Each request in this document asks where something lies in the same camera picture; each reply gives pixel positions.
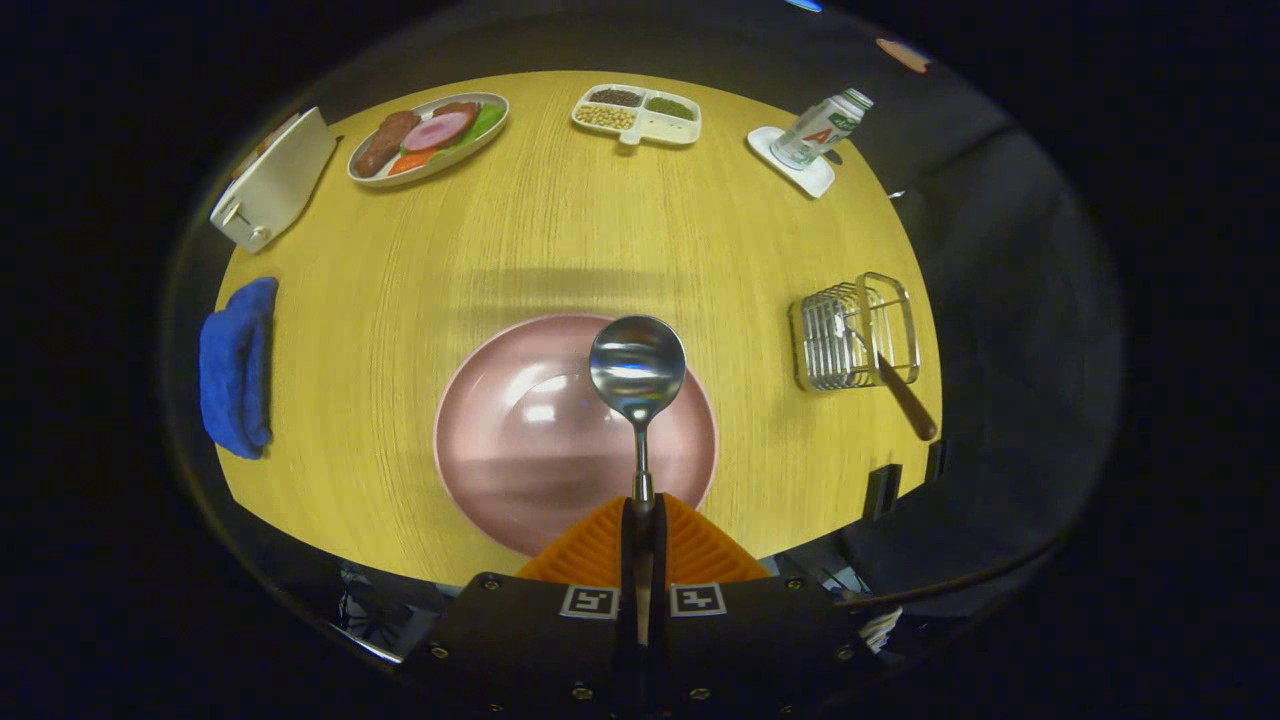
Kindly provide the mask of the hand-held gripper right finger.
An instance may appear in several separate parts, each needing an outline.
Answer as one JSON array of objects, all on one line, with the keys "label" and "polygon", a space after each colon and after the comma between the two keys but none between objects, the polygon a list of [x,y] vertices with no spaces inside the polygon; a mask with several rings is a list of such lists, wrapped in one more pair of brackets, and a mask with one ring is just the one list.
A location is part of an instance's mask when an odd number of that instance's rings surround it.
[{"label": "hand-held gripper right finger", "polygon": [[826,716],[884,662],[818,582],[767,571],[660,493],[640,692],[646,716]]}]

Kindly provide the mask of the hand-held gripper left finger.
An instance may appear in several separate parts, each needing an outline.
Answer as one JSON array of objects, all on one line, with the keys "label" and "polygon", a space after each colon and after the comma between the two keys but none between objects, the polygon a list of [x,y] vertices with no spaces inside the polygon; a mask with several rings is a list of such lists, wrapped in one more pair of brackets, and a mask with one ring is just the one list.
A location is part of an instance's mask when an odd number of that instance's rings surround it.
[{"label": "hand-held gripper left finger", "polygon": [[604,529],[603,583],[477,574],[402,660],[401,679],[465,716],[637,716],[641,712],[635,521],[618,497],[547,547],[581,550]]}]

